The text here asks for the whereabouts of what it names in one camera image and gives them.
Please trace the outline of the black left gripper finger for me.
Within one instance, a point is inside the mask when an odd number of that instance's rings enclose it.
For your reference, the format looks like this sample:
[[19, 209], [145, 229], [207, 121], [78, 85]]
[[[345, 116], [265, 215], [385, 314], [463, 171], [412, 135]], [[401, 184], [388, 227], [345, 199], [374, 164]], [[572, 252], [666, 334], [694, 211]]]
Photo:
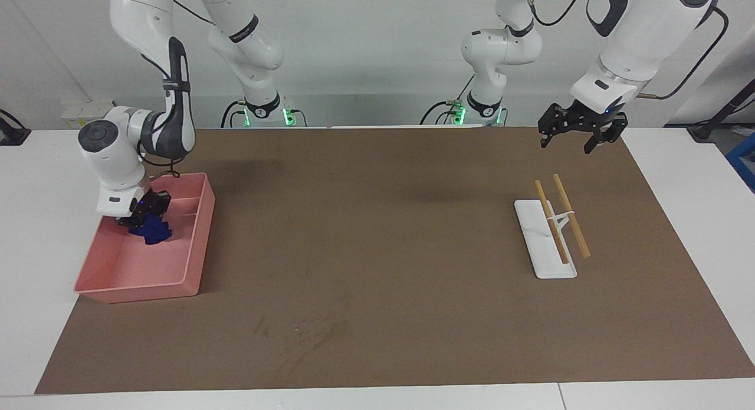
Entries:
[[583, 152], [589, 155], [602, 143], [616, 142], [621, 137], [621, 133], [627, 125], [628, 118], [614, 118], [610, 123], [602, 127], [594, 123], [591, 126], [592, 137], [583, 146]]
[[553, 136], [559, 134], [561, 127], [561, 106], [551, 104], [537, 121], [537, 130], [540, 133], [540, 147], [547, 147]]

